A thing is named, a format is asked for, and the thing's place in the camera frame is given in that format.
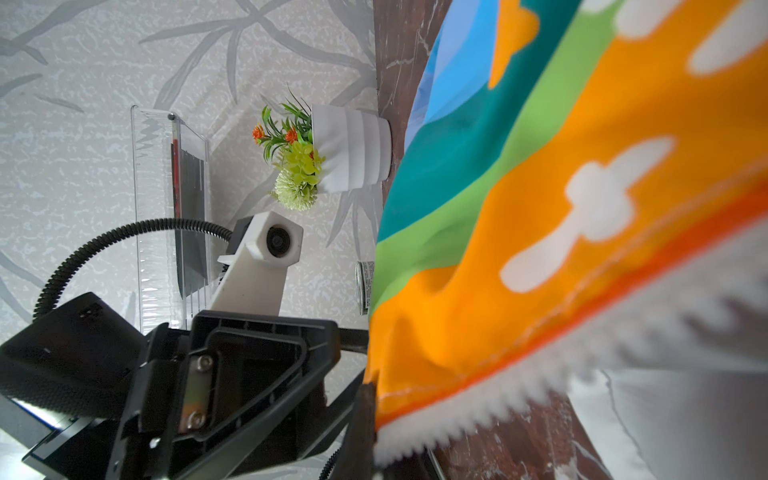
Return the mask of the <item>potted artificial flower plant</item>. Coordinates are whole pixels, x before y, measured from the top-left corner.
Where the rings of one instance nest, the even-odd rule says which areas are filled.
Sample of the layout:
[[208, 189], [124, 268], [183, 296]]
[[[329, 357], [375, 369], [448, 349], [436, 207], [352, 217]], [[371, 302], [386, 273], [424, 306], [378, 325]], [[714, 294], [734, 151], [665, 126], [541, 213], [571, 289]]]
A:
[[392, 166], [392, 132], [376, 114], [311, 105], [291, 95], [279, 113], [265, 106], [252, 138], [277, 172], [270, 192], [283, 207], [308, 211], [321, 194], [374, 186]]

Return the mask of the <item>rainbow striped child jacket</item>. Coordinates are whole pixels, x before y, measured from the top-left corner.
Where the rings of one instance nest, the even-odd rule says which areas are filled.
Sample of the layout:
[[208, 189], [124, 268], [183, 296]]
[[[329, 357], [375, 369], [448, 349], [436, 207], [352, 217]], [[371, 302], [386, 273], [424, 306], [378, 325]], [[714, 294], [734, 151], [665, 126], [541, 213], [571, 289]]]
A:
[[455, 1], [376, 247], [365, 380], [387, 466], [595, 383], [597, 443], [767, 474], [767, 5]]

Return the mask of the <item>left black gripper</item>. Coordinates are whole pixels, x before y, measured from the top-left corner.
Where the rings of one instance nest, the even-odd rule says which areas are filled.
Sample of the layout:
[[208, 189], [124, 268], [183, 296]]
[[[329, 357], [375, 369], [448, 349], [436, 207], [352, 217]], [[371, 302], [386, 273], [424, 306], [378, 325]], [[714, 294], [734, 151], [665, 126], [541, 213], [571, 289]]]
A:
[[142, 334], [87, 293], [1, 347], [1, 393], [58, 413], [24, 457], [50, 479], [226, 479], [327, 450], [361, 379], [325, 377], [368, 334], [333, 321], [203, 311]]

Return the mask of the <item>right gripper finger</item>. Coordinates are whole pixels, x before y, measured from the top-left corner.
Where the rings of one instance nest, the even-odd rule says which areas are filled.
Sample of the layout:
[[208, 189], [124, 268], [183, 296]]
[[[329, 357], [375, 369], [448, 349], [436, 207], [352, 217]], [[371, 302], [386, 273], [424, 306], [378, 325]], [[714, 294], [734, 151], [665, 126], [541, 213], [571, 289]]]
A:
[[362, 384], [335, 465], [335, 478], [368, 480], [374, 473], [376, 385]]

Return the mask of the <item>clear acrylic wall shelf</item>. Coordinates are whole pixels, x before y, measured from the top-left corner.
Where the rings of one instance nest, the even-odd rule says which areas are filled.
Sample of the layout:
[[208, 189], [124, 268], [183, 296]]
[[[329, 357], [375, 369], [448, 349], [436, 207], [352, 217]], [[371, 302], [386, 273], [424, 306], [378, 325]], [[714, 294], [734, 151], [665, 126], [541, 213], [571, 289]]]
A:
[[[131, 107], [135, 213], [138, 221], [211, 219], [208, 141], [171, 111]], [[137, 238], [138, 326], [187, 329], [216, 279], [216, 239], [167, 230]]]

